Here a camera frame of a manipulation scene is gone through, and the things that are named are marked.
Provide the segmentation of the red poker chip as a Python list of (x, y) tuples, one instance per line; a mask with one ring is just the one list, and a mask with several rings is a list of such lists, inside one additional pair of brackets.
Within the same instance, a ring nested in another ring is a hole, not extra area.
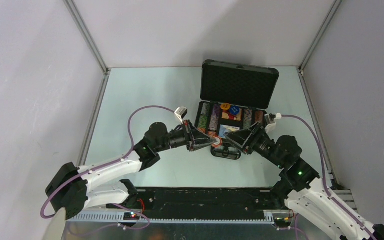
[(213, 148), (218, 148), (218, 147), (222, 146), (222, 144), (223, 144), (223, 140), (219, 136), (215, 136), (213, 138), (213, 143), (211, 146)]

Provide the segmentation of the blue round dealer button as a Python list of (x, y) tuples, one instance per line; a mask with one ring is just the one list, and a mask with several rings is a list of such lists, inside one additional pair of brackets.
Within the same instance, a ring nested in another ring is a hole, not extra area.
[(238, 115), (240, 113), (241, 109), (238, 106), (231, 105), (228, 111), (232, 115)]

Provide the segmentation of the red Texas Hold'em card deck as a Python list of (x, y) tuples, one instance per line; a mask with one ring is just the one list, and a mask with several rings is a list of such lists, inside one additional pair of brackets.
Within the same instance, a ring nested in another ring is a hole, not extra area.
[(224, 120), (232, 120), (232, 121), (241, 121), (242, 120), (242, 110), (240, 109), (237, 114), (233, 114), (229, 111), (223, 111), (221, 113), (221, 118)]

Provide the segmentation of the orange round button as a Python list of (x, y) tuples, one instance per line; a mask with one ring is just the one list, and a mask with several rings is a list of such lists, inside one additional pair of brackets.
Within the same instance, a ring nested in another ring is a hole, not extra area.
[(229, 103), (223, 103), (220, 105), (220, 108), (223, 110), (223, 111), (228, 111), (230, 108), (231, 108), (231, 104)]

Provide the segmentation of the black poker set case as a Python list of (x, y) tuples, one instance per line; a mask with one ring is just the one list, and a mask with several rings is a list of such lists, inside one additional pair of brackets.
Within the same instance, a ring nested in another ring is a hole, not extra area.
[[(240, 130), (244, 129), (245, 109), (253, 111), (252, 125), (255, 124), (255, 111), (264, 111), (263, 124), (266, 125), (266, 110), (269, 107), (280, 77), (280, 73), (276, 68), (207, 59), (203, 62), (201, 69), (200, 102), (195, 118), (195, 127), (198, 128), (198, 120), (203, 103), (210, 103), (209, 119), (214, 104), (228, 103), (242, 110), (241, 121), (235, 121), (222, 119), (223, 110), (221, 109), (217, 129), (218, 134), (220, 125), (240, 127)], [(205, 134), (211, 137), (218, 136), (208, 132), (209, 119)], [(211, 146), (211, 155), (228, 160), (238, 160), (242, 153), (230, 145), (226, 138), (220, 138), (222, 139), (222, 146), (217, 148)]]

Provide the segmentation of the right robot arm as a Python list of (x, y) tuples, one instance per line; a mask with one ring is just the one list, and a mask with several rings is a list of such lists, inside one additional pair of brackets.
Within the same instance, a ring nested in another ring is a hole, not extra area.
[(324, 178), (301, 158), (294, 136), (271, 139), (262, 124), (228, 132), (225, 138), (246, 155), (258, 153), (281, 169), (270, 190), (271, 204), (303, 216), (332, 240), (384, 240), (384, 225), (373, 224), (345, 203)]

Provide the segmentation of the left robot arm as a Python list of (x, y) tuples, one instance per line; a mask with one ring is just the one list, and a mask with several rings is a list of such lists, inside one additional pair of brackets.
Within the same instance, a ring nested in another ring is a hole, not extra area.
[(136, 188), (122, 176), (149, 169), (161, 159), (160, 152), (180, 147), (194, 152), (215, 143), (215, 138), (199, 131), (189, 120), (171, 131), (164, 123), (155, 122), (126, 154), (101, 165), (75, 166), (69, 162), (61, 166), (45, 189), (48, 199), (42, 206), (41, 217), (51, 218), (45, 214), (47, 205), (55, 212), (65, 209), (66, 220), (84, 209), (101, 205), (122, 204), (133, 208), (138, 202)]

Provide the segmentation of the blue orange chip stack row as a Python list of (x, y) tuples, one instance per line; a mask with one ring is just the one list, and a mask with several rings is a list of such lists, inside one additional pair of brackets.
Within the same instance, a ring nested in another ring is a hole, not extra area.
[(253, 121), (253, 110), (252, 109), (245, 109), (244, 115), (243, 115), (243, 128), (247, 129), (251, 127)]

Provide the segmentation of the purple chip stack row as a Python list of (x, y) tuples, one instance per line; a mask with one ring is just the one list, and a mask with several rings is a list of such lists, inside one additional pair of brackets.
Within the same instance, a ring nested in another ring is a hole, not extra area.
[(210, 133), (213, 133), (215, 136), (218, 135), (218, 124), (221, 114), (221, 105), (220, 104), (214, 104), (211, 110), (211, 114), (209, 117), (209, 123), (207, 131)]

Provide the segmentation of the blue card deck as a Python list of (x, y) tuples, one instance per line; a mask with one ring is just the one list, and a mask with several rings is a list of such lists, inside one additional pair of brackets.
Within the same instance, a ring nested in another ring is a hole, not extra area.
[(230, 125), (221, 124), (219, 127), (218, 136), (221, 138), (225, 138), (226, 133), (239, 131), (240, 129), (241, 128), (237, 127), (237, 126), (230, 126)]

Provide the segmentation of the dark orange chip stack row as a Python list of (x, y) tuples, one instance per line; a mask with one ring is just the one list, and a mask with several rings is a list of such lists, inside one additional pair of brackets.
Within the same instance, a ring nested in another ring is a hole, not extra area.
[(256, 110), (254, 113), (254, 123), (263, 123), (264, 122), (265, 112), (262, 110)]

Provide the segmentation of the green chip stack row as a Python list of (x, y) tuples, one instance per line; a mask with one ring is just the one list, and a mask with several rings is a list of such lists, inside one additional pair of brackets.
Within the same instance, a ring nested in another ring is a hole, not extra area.
[(209, 116), (210, 116), (210, 103), (204, 102), (200, 110), (198, 124), (197, 124), (198, 130), (202, 133), (206, 133)]

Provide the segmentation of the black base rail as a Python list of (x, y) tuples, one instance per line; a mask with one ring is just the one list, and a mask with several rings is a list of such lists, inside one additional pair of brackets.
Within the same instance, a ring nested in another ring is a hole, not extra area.
[(285, 211), (267, 188), (140, 187), (123, 206), (154, 220), (265, 220), (265, 212)]

